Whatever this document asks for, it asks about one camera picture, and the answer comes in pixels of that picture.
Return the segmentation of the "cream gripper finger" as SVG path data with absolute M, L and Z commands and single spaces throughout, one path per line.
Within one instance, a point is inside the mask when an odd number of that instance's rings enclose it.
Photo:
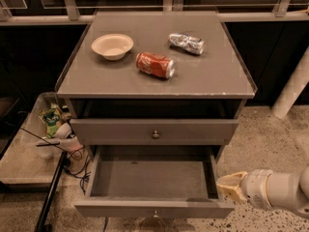
M 243 194 L 241 188 L 235 187 L 220 187 L 220 191 L 228 198 L 236 201 L 238 203 L 244 203 L 247 201 L 247 198 Z
M 247 175 L 246 171 L 241 171 L 226 176 L 222 176 L 217 179 L 217 184 L 220 187 L 237 187 L 240 185 L 244 177 Z

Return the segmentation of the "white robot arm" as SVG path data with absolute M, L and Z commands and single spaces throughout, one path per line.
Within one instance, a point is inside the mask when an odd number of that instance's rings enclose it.
M 272 107 L 272 113 L 284 118 L 308 83 L 309 47 Z M 218 178 L 216 186 L 236 202 L 248 202 L 267 211 L 286 210 L 309 218 L 309 167 L 300 173 L 277 173 L 270 169 L 237 172 Z

